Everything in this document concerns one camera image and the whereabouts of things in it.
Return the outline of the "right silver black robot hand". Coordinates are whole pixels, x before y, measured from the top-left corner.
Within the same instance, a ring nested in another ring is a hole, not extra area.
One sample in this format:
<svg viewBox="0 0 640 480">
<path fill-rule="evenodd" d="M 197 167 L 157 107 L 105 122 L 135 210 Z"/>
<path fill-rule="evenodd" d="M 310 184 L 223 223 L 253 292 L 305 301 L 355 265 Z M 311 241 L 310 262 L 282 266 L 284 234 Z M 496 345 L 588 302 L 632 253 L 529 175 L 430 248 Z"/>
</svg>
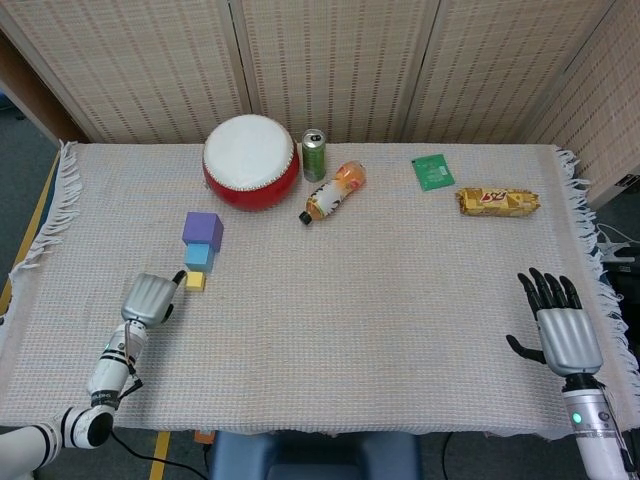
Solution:
<svg viewBox="0 0 640 480">
<path fill-rule="evenodd" d="M 592 321 L 572 281 L 533 267 L 517 278 L 532 311 L 541 348 L 526 348 L 508 335 L 511 349 L 522 358 L 547 365 L 560 377 L 596 374 L 603 357 Z"/>
</svg>

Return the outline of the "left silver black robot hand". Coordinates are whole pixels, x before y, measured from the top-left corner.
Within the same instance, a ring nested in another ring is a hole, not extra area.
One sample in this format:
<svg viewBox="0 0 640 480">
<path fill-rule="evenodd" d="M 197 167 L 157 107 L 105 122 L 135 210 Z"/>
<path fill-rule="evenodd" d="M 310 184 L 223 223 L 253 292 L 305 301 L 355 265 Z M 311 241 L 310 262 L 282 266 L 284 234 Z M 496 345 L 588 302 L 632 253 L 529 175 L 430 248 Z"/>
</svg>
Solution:
<svg viewBox="0 0 640 480">
<path fill-rule="evenodd" d="M 164 323 L 173 311 L 173 297 L 186 274 L 180 270 L 172 279 L 139 274 L 121 307 L 122 318 L 137 321 L 148 329 Z"/>
</svg>

